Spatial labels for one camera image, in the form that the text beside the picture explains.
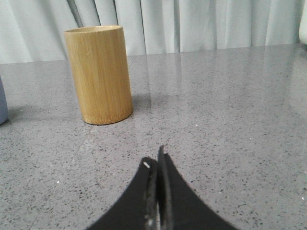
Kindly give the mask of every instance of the white curtain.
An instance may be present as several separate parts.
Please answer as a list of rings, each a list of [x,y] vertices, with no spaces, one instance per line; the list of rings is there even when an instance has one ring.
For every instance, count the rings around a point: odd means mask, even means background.
[[[0,0],[0,63],[66,59],[63,32],[120,24],[128,55],[298,42],[304,0]]]

